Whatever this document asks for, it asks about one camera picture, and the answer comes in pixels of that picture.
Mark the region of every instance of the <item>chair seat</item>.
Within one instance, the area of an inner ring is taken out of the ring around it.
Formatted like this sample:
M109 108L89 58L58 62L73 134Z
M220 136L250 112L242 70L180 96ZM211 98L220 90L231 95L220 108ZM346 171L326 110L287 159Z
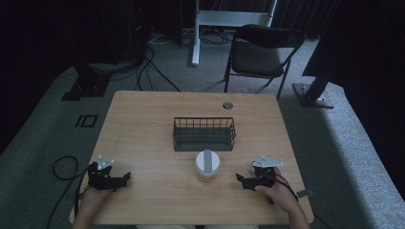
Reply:
M252 43L238 41L232 55L232 69L236 73L253 73L278 77L284 73L277 50L264 49Z

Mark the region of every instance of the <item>small round hole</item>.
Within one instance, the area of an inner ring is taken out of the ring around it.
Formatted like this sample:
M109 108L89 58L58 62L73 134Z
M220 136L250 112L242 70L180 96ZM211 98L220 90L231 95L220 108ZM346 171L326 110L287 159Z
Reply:
M233 108L233 104L231 102L223 103L223 107L227 110L231 110Z

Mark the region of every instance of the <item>cup lid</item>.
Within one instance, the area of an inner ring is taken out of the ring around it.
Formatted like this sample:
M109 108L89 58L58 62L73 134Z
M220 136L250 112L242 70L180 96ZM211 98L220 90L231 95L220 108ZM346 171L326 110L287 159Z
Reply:
M201 151L196 158L197 168L204 173L213 173L220 167L220 157L217 153L205 149Z

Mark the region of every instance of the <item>tripod base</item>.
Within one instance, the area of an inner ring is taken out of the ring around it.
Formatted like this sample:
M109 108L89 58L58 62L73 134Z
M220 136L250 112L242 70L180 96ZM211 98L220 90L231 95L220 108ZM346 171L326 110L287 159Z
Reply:
M330 102L330 98L326 91L324 91L321 94L321 96L319 96L319 98L316 99L315 101L310 101L307 100L306 98L306 93L308 88L310 87L310 84L294 83L292 84L292 87L294 88L294 91L297 94L302 107L315 107L328 109L334 108L333 104Z
M110 82L110 74L97 74L97 81L91 87L83 87L80 77L72 86L70 92L65 93L62 101L79 101L81 97L102 97L107 90L108 83Z

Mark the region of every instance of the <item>white metal stand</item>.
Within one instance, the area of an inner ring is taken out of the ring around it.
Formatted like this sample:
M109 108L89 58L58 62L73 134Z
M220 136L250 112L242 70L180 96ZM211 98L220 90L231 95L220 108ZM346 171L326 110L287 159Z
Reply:
M200 58L200 26L228 26L241 27L247 24L256 24L270 27L277 0L273 0L268 12L240 12L200 10L200 0L196 0L196 28L192 65L199 65Z

